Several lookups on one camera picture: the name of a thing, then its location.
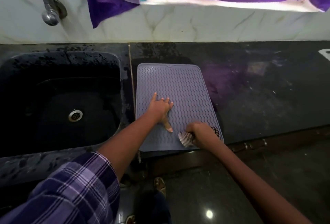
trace silicone mat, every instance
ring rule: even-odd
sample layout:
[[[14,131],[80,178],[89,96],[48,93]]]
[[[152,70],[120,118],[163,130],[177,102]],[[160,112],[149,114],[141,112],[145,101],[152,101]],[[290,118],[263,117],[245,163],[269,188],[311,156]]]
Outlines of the silicone mat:
[[[169,97],[174,102],[173,108],[168,113],[173,133],[169,133],[163,125],[158,124],[147,136],[140,151],[196,149],[196,147],[185,148],[178,137],[178,133],[184,131],[190,122],[207,122],[220,130],[198,66],[141,63],[138,65],[137,74],[137,118],[148,109],[154,92],[157,92],[157,100]]]

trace drain strainer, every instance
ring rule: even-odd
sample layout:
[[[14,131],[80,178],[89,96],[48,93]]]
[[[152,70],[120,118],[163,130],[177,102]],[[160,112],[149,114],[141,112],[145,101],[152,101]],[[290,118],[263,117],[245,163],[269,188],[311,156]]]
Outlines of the drain strainer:
[[[71,121],[71,122],[77,122],[77,121],[79,121],[82,117],[83,117],[83,112],[81,112],[80,110],[73,110],[73,111],[69,114],[69,121]]]

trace marble wall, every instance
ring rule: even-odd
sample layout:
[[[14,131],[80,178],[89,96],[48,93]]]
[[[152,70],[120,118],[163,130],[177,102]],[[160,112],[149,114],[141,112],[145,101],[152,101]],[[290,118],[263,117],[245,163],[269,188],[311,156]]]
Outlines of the marble wall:
[[[0,44],[330,40],[330,12],[141,5],[93,29],[87,0],[59,0],[68,17],[42,21],[42,0],[0,0]]]

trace plaid shirt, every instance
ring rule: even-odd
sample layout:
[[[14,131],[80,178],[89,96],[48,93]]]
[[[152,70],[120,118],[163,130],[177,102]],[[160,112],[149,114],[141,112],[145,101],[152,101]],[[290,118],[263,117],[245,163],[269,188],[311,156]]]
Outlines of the plaid shirt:
[[[0,223],[113,223],[119,207],[119,182],[110,162],[98,152],[62,165],[32,191],[26,203]]]

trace sink basin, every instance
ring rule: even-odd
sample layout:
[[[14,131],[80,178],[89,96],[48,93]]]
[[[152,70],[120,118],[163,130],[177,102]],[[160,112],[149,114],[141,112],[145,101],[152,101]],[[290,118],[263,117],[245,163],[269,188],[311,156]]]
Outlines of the sink basin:
[[[119,60],[104,52],[34,52],[0,67],[0,157],[96,145],[118,129]]]

